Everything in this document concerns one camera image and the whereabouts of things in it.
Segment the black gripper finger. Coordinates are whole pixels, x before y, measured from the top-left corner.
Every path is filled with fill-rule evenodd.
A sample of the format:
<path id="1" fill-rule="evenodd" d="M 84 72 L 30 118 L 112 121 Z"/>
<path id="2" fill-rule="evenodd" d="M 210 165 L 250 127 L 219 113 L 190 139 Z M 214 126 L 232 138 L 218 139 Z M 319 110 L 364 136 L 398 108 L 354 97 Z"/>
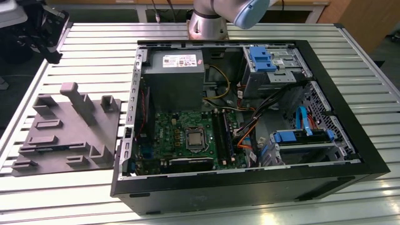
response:
<path id="1" fill-rule="evenodd" d="M 56 41 L 39 36 L 19 36 L 14 56 L 19 61 L 28 60 L 38 53 L 48 63 L 56 63 Z"/>
<path id="2" fill-rule="evenodd" d="M 62 53 L 58 51 L 59 42 L 67 29 L 70 21 L 70 13 L 67 11 L 59 11 L 58 9 L 43 5 L 44 9 L 44 22 L 43 33 L 46 39 L 47 50 L 50 55 L 46 56 L 48 63 L 59 64 L 62 59 Z"/>

